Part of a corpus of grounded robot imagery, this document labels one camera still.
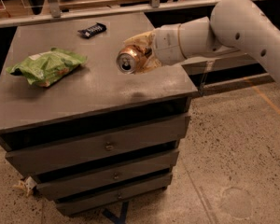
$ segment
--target copper-colored can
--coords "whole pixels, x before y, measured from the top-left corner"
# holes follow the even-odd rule
[[[141,70],[147,61],[145,53],[136,46],[127,46],[119,52],[116,60],[122,73],[132,74]]]

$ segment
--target crumpled plastic bag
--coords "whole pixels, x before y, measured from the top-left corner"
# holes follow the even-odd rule
[[[29,56],[6,70],[11,75],[26,77],[30,85],[48,87],[86,62],[86,60],[86,56],[72,51],[52,48],[48,52]]]

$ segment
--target drawer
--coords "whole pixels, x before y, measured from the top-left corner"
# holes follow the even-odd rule
[[[71,216],[108,203],[123,201],[154,189],[167,187],[171,180],[172,174],[156,176],[128,187],[113,189],[90,197],[81,197],[66,203],[57,203],[56,207],[63,215]]]
[[[104,170],[94,170],[67,176],[37,185],[37,189],[48,200],[57,200],[89,189],[114,185],[125,180],[147,175],[176,165],[178,150],[150,155],[138,160],[106,166]]]
[[[37,147],[8,152],[6,159],[23,176],[70,167],[185,137],[189,117],[173,116],[126,127],[120,131],[84,135]]]

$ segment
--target floor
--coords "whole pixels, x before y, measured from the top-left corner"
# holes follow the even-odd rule
[[[0,224],[280,224],[280,88],[267,75],[208,86],[192,101],[174,179],[156,190],[63,217],[21,178],[0,148]]]

